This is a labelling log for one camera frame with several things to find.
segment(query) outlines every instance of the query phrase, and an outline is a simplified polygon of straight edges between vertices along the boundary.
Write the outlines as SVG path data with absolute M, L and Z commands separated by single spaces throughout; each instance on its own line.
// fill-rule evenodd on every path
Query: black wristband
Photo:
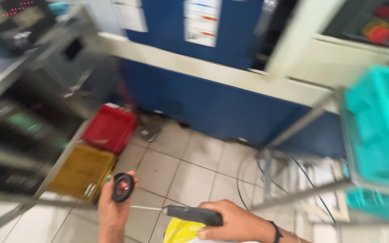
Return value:
M 273 225 L 274 230 L 276 231 L 273 243 L 278 243 L 280 241 L 280 238 L 283 237 L 283 235 L 280 233 L 280 230 L 278 229 L 278 226 L 273 221 L 269 221 L 268 220 L 268 222 L 270 222 Z

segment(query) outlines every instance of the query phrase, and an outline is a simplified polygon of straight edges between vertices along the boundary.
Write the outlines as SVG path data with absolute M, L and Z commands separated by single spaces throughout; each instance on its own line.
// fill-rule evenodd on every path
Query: yellow plastic bag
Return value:
M 163 243 L 187 243 L 197 239 L 197 231 L 205 224 L 172 218 L 166 229 Z

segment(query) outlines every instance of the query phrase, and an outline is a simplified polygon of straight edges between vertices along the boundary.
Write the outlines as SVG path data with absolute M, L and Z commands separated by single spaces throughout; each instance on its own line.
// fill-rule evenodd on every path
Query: human hand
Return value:
M 270 222 L 238 207 L 227 199 L 218 202 L 203 202 L 199 207 L 219 212 L 223 217 L 223 226 L 207 226 L 197 232 L 201 240 L 264 243 L 274 241 L 275 229 Z
M 134 177 L 135 171 L 127 174 L 134 179 L 134 190 L 139 187 L 139 179 Z M 128 220 L 131 196 L 124 202 L 112 201 L 112 188 L 115 181 L 113 177 L 103 186 L 99 200 L 99 243 L 124 242 L 124 227 Z

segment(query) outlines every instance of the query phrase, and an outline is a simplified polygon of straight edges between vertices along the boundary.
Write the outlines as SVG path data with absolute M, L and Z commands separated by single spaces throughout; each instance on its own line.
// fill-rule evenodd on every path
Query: warning sticker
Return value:
M 220 12 L 221 0 L 185 0 L 184 39 L 215 47 Z

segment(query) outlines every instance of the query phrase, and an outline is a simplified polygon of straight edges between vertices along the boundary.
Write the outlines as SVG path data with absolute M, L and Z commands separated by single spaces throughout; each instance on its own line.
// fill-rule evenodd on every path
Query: white tile floor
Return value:
M 137 171 L 141 188 L 134 194 L 132 204 L 196 207 L 203 201 L 227 198 L 242 207 L 235 177 L 243 158 L 246 159 L 240 176 L 244 180 L 240 182 L 242 197 L 248 206 L 253 200 L 262 199 L 253 154 L 249 147 L 183 129 L 170 121 L 153 143 L 133 137 L 114 173 Z M 0 215 L 13 207 L 0 203 Z M 273 214 L 269 211 L 258 215 L 273 217 Z M 293 210 L 274 216 L 279 226 L 294 230 Z M 162 242 L 169 221 L 170 217 L 160 212 L 133 208 L 126 226 L 126 243 Z M 0 229 L 0 243 L 94 243 L 97 224 L 96 211 L 36 206 Z

